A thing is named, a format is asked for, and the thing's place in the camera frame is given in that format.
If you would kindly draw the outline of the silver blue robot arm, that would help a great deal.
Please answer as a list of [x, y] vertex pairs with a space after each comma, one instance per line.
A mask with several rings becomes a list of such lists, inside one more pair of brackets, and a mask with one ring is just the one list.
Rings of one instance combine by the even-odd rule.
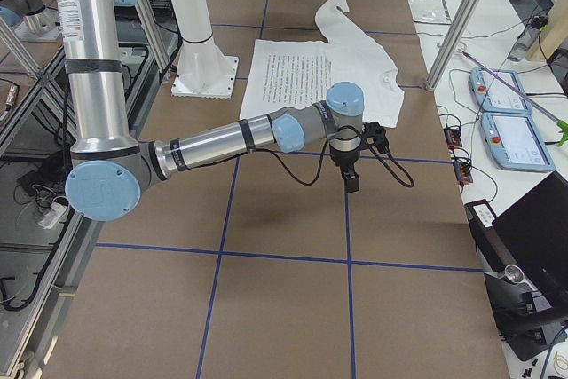
[[65, 71], [75, 117], [75, 142], [65, 195], [72, 209], [107, 222], [131, 213], [143, 192], [173, 174], [210, 167], [275, 145], [298, 151], [322, 142], [355, 191], [354, 169], [363, 148], [363, 92], [336, 83], [323, 100], [241, 119], [188, 138], [143, 142], [132, 128], [135, 96], [124, 75], [117, 35], [118, 0], [56, 0]]

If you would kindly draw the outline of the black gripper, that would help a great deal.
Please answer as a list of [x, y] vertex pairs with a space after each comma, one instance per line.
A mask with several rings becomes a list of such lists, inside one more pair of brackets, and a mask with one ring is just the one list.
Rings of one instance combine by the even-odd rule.
[[332, 161], [341, 169], [346, 193], [359, 190], [359, 175], [353, 173], [354, 165], [360, 155], [360, 139], [334, 139], [329, 148]]

